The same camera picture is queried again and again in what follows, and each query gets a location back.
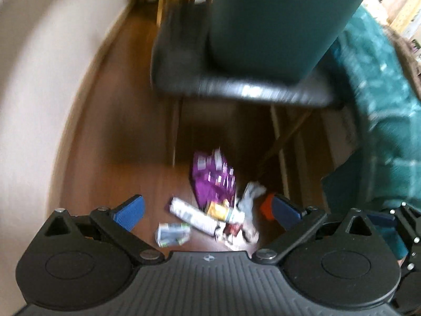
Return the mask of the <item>orange foam fruit net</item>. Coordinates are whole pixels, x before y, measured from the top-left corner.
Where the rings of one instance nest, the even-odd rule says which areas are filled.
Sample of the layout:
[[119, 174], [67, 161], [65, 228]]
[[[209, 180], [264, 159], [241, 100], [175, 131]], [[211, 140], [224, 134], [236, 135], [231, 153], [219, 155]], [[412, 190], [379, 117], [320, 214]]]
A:
[[272, 202], [274, 197], [274, 193], [269, 193], [260, 205], [260, 212], [268, 221], [273, 221], [275, 219], [272, 212]]

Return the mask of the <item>white paper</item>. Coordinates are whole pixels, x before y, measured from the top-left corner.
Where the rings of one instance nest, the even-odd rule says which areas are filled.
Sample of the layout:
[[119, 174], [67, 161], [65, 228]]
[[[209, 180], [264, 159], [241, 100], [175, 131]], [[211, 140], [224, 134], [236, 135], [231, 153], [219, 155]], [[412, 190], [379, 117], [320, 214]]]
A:
[[259, 232], [253, 223], [253, 206], [255, 199], [266, 192], [266, 187], [259, 182], [249, 182], [243, 191], [243, 197], [237, 203], [237, 209], [245, 214], [243, 223], [243, 237], [246, 242], [256, 244], [259, 240]]

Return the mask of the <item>yellow red snack wrapper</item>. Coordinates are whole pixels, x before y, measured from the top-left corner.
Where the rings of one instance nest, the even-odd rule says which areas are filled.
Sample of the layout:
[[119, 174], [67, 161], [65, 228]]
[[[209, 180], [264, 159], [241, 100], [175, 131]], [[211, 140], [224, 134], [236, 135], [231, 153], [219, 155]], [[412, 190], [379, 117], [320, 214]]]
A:
[[236, 237], [245, 222], [244, 212], [214, 201], [209, 202], [206, 207], [206, 215], [222, 223], [222, 231], [226, 237]]

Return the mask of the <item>purple chip bag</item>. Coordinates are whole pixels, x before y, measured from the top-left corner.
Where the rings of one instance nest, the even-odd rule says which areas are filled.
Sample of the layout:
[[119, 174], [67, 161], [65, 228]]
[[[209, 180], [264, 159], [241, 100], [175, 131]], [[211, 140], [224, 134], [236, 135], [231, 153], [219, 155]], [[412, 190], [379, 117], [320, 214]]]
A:
[[233, 167], [228, 165], [220, 149], [210, 155], [195, 152], [191, 169], [191, 179], [196, 202], [205, 210], [210, 202], [234, 207], [236, 194], [236, 177]]

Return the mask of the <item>dark teal trash bin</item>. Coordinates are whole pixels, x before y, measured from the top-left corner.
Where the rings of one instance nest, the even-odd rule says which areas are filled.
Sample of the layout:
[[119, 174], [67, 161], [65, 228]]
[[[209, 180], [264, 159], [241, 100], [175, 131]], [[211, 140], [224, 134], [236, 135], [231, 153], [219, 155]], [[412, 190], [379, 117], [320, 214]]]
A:
[[316, 66], [363, 0], [213, 0], [210, 47], [230, 71], [292, 83]]

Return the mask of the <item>small green white wrapper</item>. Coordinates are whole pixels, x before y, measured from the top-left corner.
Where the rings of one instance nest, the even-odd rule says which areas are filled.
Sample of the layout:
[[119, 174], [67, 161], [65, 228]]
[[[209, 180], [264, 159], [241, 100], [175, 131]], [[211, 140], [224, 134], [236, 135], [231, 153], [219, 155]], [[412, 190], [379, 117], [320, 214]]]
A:
[[190, 240], [191, 227], [186, 223], [159, 223], [156, 243], [160, 248], [183, 245]]

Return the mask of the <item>white rolled wrapper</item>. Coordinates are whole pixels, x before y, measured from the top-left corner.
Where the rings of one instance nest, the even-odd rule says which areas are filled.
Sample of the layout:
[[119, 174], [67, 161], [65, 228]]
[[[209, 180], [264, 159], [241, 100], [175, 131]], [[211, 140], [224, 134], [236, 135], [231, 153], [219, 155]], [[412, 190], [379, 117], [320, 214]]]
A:
[[178, 197], [171, 200], [169, 210], [183, 222], [211, 237], [215, 238], [223, 234], [223, 228], [217, 220]]

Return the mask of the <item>teal plaid blanket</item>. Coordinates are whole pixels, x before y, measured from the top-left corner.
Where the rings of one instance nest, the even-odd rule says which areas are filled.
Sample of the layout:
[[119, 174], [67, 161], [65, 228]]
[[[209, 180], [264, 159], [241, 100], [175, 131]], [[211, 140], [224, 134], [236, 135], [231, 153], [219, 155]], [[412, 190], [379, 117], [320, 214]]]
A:
[[420, 209], [420, 100], [380, 24], [359, 7], [326, 53], [358, 148], [323, 179], [332, 213]]

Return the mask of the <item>wooden chair black seat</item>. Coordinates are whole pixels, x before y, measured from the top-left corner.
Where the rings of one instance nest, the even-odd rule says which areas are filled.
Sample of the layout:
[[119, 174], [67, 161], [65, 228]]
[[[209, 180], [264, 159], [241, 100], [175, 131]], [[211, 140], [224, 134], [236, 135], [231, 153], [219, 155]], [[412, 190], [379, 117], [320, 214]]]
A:
[[178, 100], [235, 99], [308, 110], [341, 104], [331, 77], [320, 65], [321, 59], [308, 75], [292, 83], [227, 70], [210, 48], [212, 3], [172, 8], [163, 22], [151, 61], [151, 80], [159, 92]]

